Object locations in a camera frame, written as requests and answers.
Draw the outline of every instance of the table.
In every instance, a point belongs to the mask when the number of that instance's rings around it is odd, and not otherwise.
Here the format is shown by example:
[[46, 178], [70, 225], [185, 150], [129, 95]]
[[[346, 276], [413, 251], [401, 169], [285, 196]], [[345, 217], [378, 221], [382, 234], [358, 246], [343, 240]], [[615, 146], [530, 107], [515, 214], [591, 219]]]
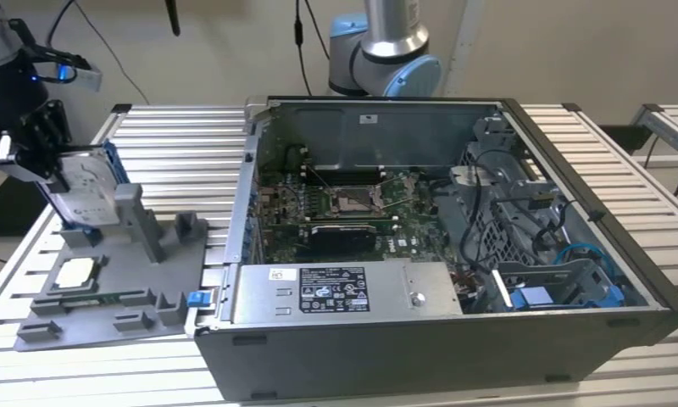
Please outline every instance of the table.
[[[678, 287], [678, 200], [614, 145], [582, 111], [525, 105], [550, 141]], [[215, 286], [242, 159], [242, 107], [133, 106], [107, 117], [109, 137], [145, 207], [170, 219], [195, 210], [207, 219], [205, 287]], [[221, 404], [219, 391], [190, 339], [18, 354], [10, 350], [31, 296], [62, 240], [46, 209], [0, 273], [0, 406]], [[451, 393], [314, 401], [306, 406], [678, 405], [678, 330], [655, 346], [623, 350], [581, 383]]]

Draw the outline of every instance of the blue latch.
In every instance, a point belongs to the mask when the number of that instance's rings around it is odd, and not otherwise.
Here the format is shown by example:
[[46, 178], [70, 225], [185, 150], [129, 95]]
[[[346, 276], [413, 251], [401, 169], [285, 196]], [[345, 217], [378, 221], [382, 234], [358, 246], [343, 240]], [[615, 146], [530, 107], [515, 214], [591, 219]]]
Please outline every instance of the blue latch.
[[189, 307], [209, 307], [211, 305], [211, 292], [210, 291], [194, 291], [189, 294], [186, 300]]

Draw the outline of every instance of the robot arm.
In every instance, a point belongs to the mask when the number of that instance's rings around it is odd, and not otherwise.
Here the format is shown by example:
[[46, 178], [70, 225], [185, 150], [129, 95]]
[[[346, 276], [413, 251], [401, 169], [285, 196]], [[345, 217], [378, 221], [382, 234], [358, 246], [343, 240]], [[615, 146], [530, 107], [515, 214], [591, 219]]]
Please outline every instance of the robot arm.
[[47, 83], [74, 76], [41, 76], [35, 64], [55, 63], [89, 70], [87, 61], [37, 44], [25, 21], [7, 20], [0, 7], [0, 170], [22, 181], [63, 190], [57, 154], [70, 142], [62, 103], [47, 100]]
[[365, 8], [331, 23], [329, 88], [345, 96], [431, 96], [442, 68], [426, 54], [417, 0], [365, 0]]

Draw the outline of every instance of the gray 3d printed part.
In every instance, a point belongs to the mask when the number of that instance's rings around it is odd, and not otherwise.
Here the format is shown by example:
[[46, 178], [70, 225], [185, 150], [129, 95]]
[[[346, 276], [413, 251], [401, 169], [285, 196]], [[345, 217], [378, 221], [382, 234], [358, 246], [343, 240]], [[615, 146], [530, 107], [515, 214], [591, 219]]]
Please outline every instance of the gray 3d printed part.
[[[145, 242], [125, 233], [103, 233], [94, 247], [63, 247], [19, 327], [17, 351], [183, 333], [185, 297], [199, 286], [207, 224], [185, 213], [159, 228], [159, 263], [145, 255]], [[94, 260], [94, 270], [79, 287], [59, 288], [62, 265], [79, 258]]]

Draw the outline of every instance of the warning label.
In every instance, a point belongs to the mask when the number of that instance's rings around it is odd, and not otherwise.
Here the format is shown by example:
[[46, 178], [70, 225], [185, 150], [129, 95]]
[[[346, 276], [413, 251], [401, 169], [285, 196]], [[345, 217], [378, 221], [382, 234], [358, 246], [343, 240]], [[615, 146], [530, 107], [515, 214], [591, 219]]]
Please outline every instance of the warning label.
[[299, 293], [303, 313], [369, 311], [363, 267], [299, 269]]

